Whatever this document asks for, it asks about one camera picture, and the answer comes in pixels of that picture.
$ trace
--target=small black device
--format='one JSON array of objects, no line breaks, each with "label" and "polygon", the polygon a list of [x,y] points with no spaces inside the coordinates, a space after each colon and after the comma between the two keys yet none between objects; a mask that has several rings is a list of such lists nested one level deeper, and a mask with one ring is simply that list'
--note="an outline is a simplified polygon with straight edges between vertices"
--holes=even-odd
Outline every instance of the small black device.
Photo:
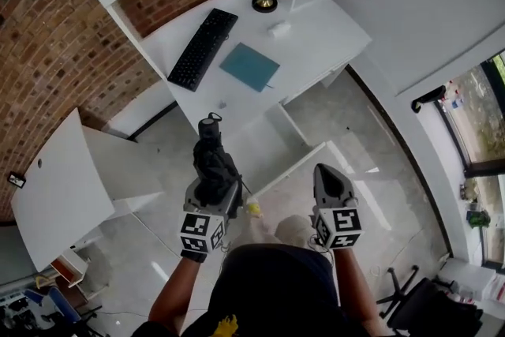
[{"label": "small black device", "polygon": [[168,81],[195,92],[238,16],[212,9],[184,49]]}]

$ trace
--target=black lamp base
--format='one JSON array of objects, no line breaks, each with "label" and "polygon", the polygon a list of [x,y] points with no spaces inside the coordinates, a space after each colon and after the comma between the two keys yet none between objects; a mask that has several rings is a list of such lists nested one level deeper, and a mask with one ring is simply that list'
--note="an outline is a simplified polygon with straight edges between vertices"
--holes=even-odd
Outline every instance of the black lamp base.
[{"label": "black lamp base", "polygon": [[277,0],[252,0],[252,8],[260,13],[271,13],[277,9]]}]

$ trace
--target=white desk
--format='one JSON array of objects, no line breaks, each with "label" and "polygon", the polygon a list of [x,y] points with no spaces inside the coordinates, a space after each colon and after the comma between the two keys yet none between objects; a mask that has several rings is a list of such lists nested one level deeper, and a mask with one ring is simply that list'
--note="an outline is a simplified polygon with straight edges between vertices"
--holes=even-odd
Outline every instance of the white desk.
[{"label": "white desk", "polygon": [[[222,115],[220,127],[224,137],[276,103],[293,98],[320,81],[360,54],[370,42],[366,32],[332,0],[314,2],[292,13],[279,5],[268,14],[253,10],[251,0],[209,0],[141,41],[141,46],[166,75],[213,8],[238,15],[230,38],[221,46],[196,92],[171,83],[168,87],[193,128],[211,111]],[[271,38],[267,29],[282,20],[290,22],[290,31],[281,38]],[[268,83],[273,88],[256,92],[219,68],[238,43],[280,64]]]}]

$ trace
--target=chair base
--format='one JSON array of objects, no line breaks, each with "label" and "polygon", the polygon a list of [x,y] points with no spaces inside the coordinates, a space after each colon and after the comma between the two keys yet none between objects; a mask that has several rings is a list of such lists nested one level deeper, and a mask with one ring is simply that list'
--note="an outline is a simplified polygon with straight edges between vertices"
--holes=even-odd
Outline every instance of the chair base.
[{"label": "chair base", "polygon": [[390,302],[389,307],[387,308],[386,312],[380,312],[379,316],[382,317],[383,319],[386,318],[386,316],[391,313],[391,311],[395,308],[395,306],[400,303],[405,296],[407,295],[407,290],[409,289],[410,284],[413,282],[414,278],[416,277],[416,274],[419,272],[419,267],[417,265],[412,266],[413,274],[409,277],[405,285],[400,287],[400,284],[398,282],[398,278],[396,277],[395,269],[389,267],[387,269],[387,272],[391,274],[391,278],[393,279],[393,286],[395,287],[395,292],[391,295],[388,296],[387,298],[379,299],[377,301],[377,305],[380,305],[382,303],[388,303]]}]

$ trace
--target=person's right arm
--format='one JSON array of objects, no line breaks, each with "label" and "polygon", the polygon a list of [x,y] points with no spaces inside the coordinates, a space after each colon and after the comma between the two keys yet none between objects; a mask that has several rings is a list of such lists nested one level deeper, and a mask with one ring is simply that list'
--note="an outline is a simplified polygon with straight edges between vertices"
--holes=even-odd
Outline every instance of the person's right arm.
[{"label": "person's right arm", "polygon": [[361,322],[372,337],[387,335],[379,318],[376,301],[366,283],[352,249],[333,250],[342,309]]}]

